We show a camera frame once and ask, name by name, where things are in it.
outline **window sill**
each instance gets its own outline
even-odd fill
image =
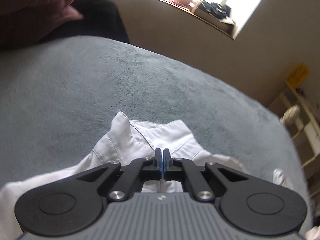
[[[186,8],[183,8],[183,7],[178,6],[178,5],[176,5],[176,4],[173,4],[173,3],[171,3],[171,2],[169,2],[169,1],[167,1],[167,0],[158,0],[158,1],[163,2],[163,3],[165,3],[165,4],[168,4],[169,6],[173,6],[173,7],[177,8],[177,9],[179,9],[179,10],[184,11],[185,13],[190,14],[192,17],[195,17],[195,18],[197,18],[198,20],[200,20],[200,21],[202,21],[202,22],[204,22],[204,23],[206,23],[206,24],[214,27],[215,29],[221,31],[223,34],[225,34],[226,36],[228,36],[229,38],[231,38],[231,39],[234,40],[234,38],[233,38],[233,33],[235,32],[234,30],[236,29],[236,25],[233,25],[233,26],[232,26],[232,25],[230,25],[230,24],[226,24],[226,23],[224,22],[225,19],[224,19],[224,20],[219,20],[219,19],[217,19],[217,18],[215,18],[215,17],[213,17],[213,16],[210,16],[209,14],[207,14],[207,13],[205,13],[205,12],[203,12],[203,11],[200,11],[199,9],[193,8],[193,7],[191,7],[191,6],[189,6],[189,8],[186,9]],[[208,17],[208,19],[210,19],[211,22],[203,19],[202,17],[199,17],[199,16],[193,14],[191,11],[194,11],[196,14],[197,14],[197,11],[198,11],[198,12],[200,11],[200,12],[199,12],[199,15],[201,15],[201,16],[204,17],[204,18]]]

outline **plush gray fabric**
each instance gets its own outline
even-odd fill
[[[182,119],[206,150],[237,158],[254,176],[271,181],[283,169],[309,203],[288,133],[258,102],[178,61],[98,37],[0,54],[0,187],[78,163],[118,111]]]

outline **white fabric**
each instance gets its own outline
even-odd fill
[[[4,185],[0,190],[0,240],[15,240],[22,234],[14,215],[14,205],[28,190],[110,161],[120,161],[122,165],[128,165],[136,158],[153,157],[156,147],[169,148],[172,158],[191,159],[196,165],[204,166],[205,162],[214,161],[248,173],[236,159],[225,155],[212,155],[204,150],[181,120],[168,124],[132,121],[119,112],[112,120],[110,131],[78,165]],[[173,191],[182,191],[179,182],[149,181],[143,187],[143,192]]]

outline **wall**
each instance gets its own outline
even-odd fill
[[[179,60],[238,88],[264,105],[299,63],[320,84],[320,0],[262,0],[235,40],[159,0],[112,0],[133,45]]]

